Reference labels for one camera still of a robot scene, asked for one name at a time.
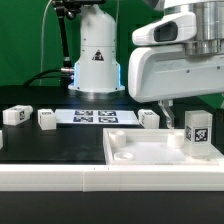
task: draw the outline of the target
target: cable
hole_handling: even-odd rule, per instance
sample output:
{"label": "cable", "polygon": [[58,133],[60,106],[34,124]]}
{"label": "cable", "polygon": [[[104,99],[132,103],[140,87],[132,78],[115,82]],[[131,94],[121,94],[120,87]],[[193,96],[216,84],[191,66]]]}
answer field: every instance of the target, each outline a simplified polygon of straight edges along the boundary
{"label": "cable", "polygon": [[116,24],[118,24],[118,15],[120,11],[120,1],[117,0],[117,11],[116,11]]}
{"label": "cable", "polygon": [[44,77],[36,77],[36,78],[33,78],[32,81],[30,80],[29,84],[37,79],[60,79],[60,78],[70,78],[70,76],[68,75],[55,75],[55,76],[44,76]]}
{"label": "cable", "polygon": [[44,71],[44,72],[41,72],[37,75],[35,75],[33,78],[29,79],[28,81],[26,81],[23,86],[29,86],[30,83],[32,83],[34,80],[36,79],[42,79],[44,77],[44,75],[47,75],[47,74],[50,74],[50,73],[55,73],[55,72],[61,72],[61,69],[60,68],[55,68],[55,69],[50,69],[50,70],[47,70],[47,71]]}
{"label": "cable", "polygon": [[45,36],[45,26],[46,26],[46,17],[47,17],[47,12],[50,7],[52,0],[49,0],[45,11],[44,11],[44,16],[43,16],[43,21],[42,21],[42,30],[41,30],[41,67],[40,71],[43,72],[43,66],[44,66],[44,36]]}

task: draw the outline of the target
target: white tray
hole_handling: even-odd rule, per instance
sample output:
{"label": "white tray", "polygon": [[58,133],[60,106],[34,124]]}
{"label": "white tray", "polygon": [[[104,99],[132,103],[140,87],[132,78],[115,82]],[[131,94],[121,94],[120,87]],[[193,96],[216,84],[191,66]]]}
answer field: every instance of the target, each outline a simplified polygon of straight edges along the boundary
{"label": "white tray", "polygon": [[[126,135],[126,145],[114,147],[111,133],[122,131]],[[213,146],[206,145],[209,153],[203,158],[192,158],[183,148],[168,148],[167,137],[169,133],[184,130],[167,129],[104,129],[103,144],[107,165],[220,165],[224,156]],[[116,153],[124,153],[134,157],[134,160],[116,160]]]}

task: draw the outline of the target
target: black table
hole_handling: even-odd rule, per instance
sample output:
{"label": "black table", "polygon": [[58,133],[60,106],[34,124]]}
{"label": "black table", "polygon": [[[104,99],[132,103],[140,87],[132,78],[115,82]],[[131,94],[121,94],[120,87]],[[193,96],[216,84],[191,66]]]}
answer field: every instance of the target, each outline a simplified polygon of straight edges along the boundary
{"label": "black table", "polygon": [[[102,125],[58,125],[41,131],[37,110],[152,109],[166,119],[157,103],[139,104],[128,95],[107,101],[70,97],[58,87],[0,87],[1,111],[15,105],[31,105],[29,121],[0,128],[4,147],[1,164],[105,164]],[[176,127],[184,128],[187,110],[206,110],[214,115],[212,143],[224,150],[223,111],[215,110],[196,97],[174,100]],[[116,125],[116,128],[142,128]],[[224,192],[0,192],[0,223],[223,223]]]}

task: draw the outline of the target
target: black cable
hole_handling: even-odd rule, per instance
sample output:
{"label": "black cable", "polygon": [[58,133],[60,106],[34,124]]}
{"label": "black cable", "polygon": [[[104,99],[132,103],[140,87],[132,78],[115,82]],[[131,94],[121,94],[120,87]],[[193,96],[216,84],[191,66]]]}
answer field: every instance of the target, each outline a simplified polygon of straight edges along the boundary
{"label": "black cable", "polygon": [[65,21],[63,17],[58,18],[60,30],[61,30],[61,43],[62,43],[62,51],[64,56],[63,66],[64,67],[72,67],[72,62],[69,57],[69,50],[68,50],[68,41],[67,41],[67,34],[65,28]]}
{"label": "black cable", "polygon": [[31,82],[33,82],[34,80],[37,80],[37,79],[57,79],[57,78],[71,78],[71,76],[70,75],[55,75],[55,76],[44,76],[44,77],[36,77],[36,78],[33,78],[32,79],[32,81],[31,81],[31,79],[30,79],[30,82],[28,83],[28,82],[26,82],[26,85],[24,85],[24,86],[29,86],[29,84],[31,83]]}
{"label": "black cable", "polygon": [[44,72],[41,72],[37,75],[35,75],[33,78],[27,80],[23,86],[29,86],[31,82],[33,82],[34,80],[38,79],[38,78],[41,78],[42,76],[44,75],[47,75],[47,74],[50,74],[50,73],[55,73],[55,72],[61,72],[61,69],[60,68],[55,68],[55,69],[49,69],[47,71],[44,71]]}

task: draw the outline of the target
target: white box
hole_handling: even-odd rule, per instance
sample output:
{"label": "white box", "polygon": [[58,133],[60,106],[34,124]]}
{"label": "white box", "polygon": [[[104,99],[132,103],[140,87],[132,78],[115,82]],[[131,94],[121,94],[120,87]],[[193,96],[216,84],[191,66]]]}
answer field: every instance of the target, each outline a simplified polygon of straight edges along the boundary
{"label": "white box", "polygon": [[3,124],[6,125],[18,125],[28,119],[33,112],[31,106],[17,105],[3,111]]}
{"label": "white box", "polygon": [[160,117],[152,110],[138,111],[139,123],[146,129],[158,129]]}
{"label": "white box", "polygon": [[56,129],[56,116],[51,109],[38,110],[38,123],[42,130]]}
{"label": "white box", "polygon": [[204,111],[185,112],[186,152],[193,157],[207,156],[211,144],[212,114]]}

